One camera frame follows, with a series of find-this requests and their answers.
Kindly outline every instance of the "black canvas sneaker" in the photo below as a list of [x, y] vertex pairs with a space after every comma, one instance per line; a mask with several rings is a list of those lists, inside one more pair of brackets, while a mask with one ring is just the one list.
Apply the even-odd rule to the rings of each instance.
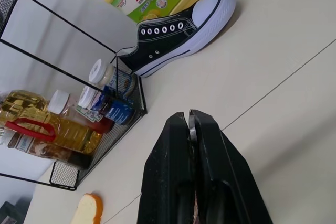
[[236, 0], [199, 0], [190, 8], [138, 24], [138, 44], [117, 56], [138, 76], [147, 77], [169, 62], [205, 47], [228, 23]]

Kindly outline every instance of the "white tile floor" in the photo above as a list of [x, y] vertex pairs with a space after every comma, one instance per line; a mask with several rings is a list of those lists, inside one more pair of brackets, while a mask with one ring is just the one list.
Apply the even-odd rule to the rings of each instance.
[[335, 45], [306, 64], [336, 38], [334, 0], [239, 1], [226, 33], [144, 80], [148, 115], [76, 192], [36, 188], [26, 224], [68, 223], [91, 191], [102, 223], [135, 223], [143, 165], [166, 119], [189, 109], [211, 114], [246, 156], [274, 223], [334, 223]]

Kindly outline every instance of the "spice jar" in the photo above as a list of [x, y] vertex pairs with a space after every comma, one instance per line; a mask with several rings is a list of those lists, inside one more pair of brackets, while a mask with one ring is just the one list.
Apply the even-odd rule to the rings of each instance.
[[92, 156], [43, 142], [9, 129], [4, 131], [0, 137], [0, 145], [7, 145], [8, 148], [15, 148], [37, 157], [58, 160], [80, 170], [89, 168], [91, 164]]
[[129, 124], [135, 115], [135, 109], [130, 107], [126, 102], [117, 100], [116, 90], [104, 86], [103, 91], [104, 93], [101, 93], [85, 86], [79, 100], [79, 106], [99, 112], [99, 114], [114, 120], [120, 125]]
[[103, 63], [99, 59], [92, 67], [89, 82], [99, 88], [109, 86], [115, 90], [117, 90], [118, 85], [118, 92], [128, 97], [134, 90], [137, 78], [136, 75], [127, 74], [120, 69], [117, 70], [113, 65]]
[[87, 126], [92, 130], [103, 134], [108, 133], [114, 126], [114, 122], [98, 112], [89, 111], [78, 106], [75, 95], [57, 90], [49, 102], [48, 111], [60, 115], [61, 118]]

